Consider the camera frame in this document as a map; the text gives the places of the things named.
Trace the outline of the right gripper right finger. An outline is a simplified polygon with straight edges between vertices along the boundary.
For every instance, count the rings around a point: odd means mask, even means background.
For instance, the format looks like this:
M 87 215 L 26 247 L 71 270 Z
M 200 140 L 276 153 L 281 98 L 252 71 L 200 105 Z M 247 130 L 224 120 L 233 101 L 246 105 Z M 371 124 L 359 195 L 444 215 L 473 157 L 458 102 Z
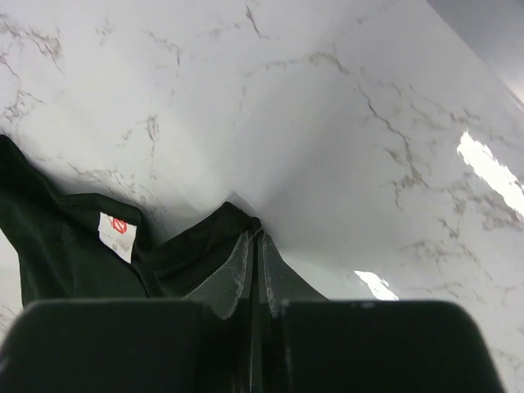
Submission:
M 484 339 L 441 300 L 329 300 L 257 239 L 266 392 L 501 392 Z

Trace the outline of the black t shirt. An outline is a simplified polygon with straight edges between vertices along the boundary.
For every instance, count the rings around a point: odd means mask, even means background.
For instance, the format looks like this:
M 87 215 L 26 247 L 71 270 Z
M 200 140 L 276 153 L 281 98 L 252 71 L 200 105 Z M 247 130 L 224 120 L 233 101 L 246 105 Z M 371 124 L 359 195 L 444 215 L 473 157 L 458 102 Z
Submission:
M 154 246 L 140 209 L 97 193 L 65 194 L 1 138 L 1 230 L 16 250 L 21 300 L 183 297 L 261 224 L 226 202 Z

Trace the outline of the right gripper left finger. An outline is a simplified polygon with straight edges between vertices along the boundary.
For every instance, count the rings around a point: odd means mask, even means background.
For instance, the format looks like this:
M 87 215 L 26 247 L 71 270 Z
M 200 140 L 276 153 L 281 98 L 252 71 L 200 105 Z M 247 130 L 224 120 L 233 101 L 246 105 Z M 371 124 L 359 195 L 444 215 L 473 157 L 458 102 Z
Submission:
M 181 299 L 48 300 L 1 348 L 4 392 L 247 392 L 242 325 L 252 240 Z

